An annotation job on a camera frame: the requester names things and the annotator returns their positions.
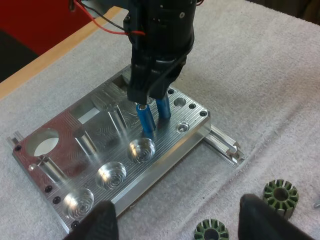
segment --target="red surface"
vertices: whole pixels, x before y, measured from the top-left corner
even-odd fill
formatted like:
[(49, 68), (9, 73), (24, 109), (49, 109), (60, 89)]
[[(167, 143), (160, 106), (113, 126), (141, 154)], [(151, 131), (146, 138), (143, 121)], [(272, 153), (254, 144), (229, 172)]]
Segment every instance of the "red surface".
[(90, 19), (68, 0), (0, 0), (0, 30), (38, 55), (79, 30)]

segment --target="metal bracket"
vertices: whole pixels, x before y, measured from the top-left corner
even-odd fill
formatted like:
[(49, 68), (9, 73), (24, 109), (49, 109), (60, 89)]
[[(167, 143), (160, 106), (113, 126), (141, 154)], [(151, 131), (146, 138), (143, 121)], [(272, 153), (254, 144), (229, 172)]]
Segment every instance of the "metal bracket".
[(214, 125), (211, 125), (211, 131), (204, 138), (204, 141), (234, 168), (244, 161), (244, 154), (240, 151), (240, 145)]

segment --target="round hole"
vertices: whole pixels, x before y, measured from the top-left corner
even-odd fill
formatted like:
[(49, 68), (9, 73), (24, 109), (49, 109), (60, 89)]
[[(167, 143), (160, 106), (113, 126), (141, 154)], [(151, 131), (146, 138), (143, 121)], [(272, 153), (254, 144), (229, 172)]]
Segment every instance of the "round hole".
[(139, 104), (138, 109), (139, 110), (145, 110), (147, 108), (147, 105)]
[(176, 107), (183, 107), (184, 105), (186, 105), (186, 100), (182, 97), (178, 97), (176, 100), (174, 100), (173, 104)]
[(285, 201), (289, 197), (288, 191), (284, 188), (276, 188), (273, 195), (278, 201)]
[(127, 171), (120, 162), (108, 162), (99, 168), (96, 173), (96, 184), (106, 190), (115, 189), (126, 179)]
[(137, 163), (144, 163), (151, 160), (156, 152), (155, 143), (146, 137), (133, 140), (129, 144), (129, 158)]
[(26, 143), (26, 152), (30, 156), (41, 156), (52, 151), (58, 144), (59, 134), (51, 128), (43, 129), (31, 135)]
[(189, 105), (189, 108), (190, 108), (190, 109), (195, 109), (195, 108), (196, 108), (196, 105), (195, 105), (194, 103), (191, 103), (191, 104)]
[(53, 189), (53, 187), (51, 185), (48, 185), (48, 186), (45, 187), (44, 191), (46, 193), (50, 193), (52, 191), (52, 189)]
[(55, 196), (54, 199), (52, 200), (53, 204), (58, 204), (61, 202), (61, 197)]
[(74, 230), (79, 225), (79, 221), (75, 220), (71, 223), (71, 229)]
[(18, 152), (18, 151), (20, 151), (20, 150), (21, 150), (21, 148), (22, 148), (22, 146), (21, 146), (21, 145), (17, 145), (17, 146), (14, 148), (14, 150), (15, 150), (16, 152)]
[(219, 233), (213, 228), (209, 228), (204, 232), (204, 240), (219, 240)]
[(201, 111), (201, 112), (200, 112), (200, 116), (201, 116), (201, 117), (207, 116), (207, 112), (206, 112), (206, 111)]
[(182, 122), (182, 123), (179, 123), (177, 126), (176, 126), (176, 131), (178, 133), (185, 133), (187, 131), (189, 131), (189, 124), (186, 123), (186, 122)]
[(63, 212), (72, 219), (81, 219), (92, 209), (94, 194), (87, 188), (74, 190), (63, 200)]
[(174, 94), (174, 93), (175, 93), (175, 90), (173, 90), (173, 89), (168, 90), (168, 94)]

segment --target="black cable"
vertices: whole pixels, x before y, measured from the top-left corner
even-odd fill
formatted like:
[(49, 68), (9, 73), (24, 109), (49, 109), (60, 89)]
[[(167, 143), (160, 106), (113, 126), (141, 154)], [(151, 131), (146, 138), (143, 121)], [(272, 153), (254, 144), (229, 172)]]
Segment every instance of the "black cable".
[(93, 7), (87, 6), (85, 5), (83, 2), (81, 2), (81, 4), (86, 8), (86, 9), (90, 9), (92, 11), (94, 11), (96, 14), (98, 14), (100, 17), (102, 17), (104, 20), (106, 20), (108, 23), (112, 24), (113, 26), (117, 27), (118, 29), (121, 30), (125, 30), (122, 26), (119, 26), (118, 24), (114, 23), (113, 21), (109, 20), (108, 18), (106, 18), (105, 16), (103, 16), (100, 12), (98, 12), (97, 10), (95, 10)]

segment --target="wooden table edge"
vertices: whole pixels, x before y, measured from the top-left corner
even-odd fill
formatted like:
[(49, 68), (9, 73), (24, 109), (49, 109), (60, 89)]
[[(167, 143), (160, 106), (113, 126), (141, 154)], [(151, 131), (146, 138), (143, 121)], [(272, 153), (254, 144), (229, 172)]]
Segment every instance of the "wooden table edge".
[[(120, 12), (120, 10), (121, 8), (119, 7), (112, 7), (104, 16), (108, 19), (111, 19), (118, 12)], [(101, 17), (97, 18), (96, 21), (99, 24), (104, 24), (106, 22)], [(61, 41), (53, 48), (30, 62), (28, 65), (24, 66), (19, 71), (5, 79), (0, 83), (0, 100), (12, 93), (22, 84), (26, 83), (29, 79), (37, 75), (43, 69), (53, 64), (56, 60), (64, 56), (97, 29), (98, 27), (93, 22), (89, 22), (87, 25), (80, 28), (65, 40)]]

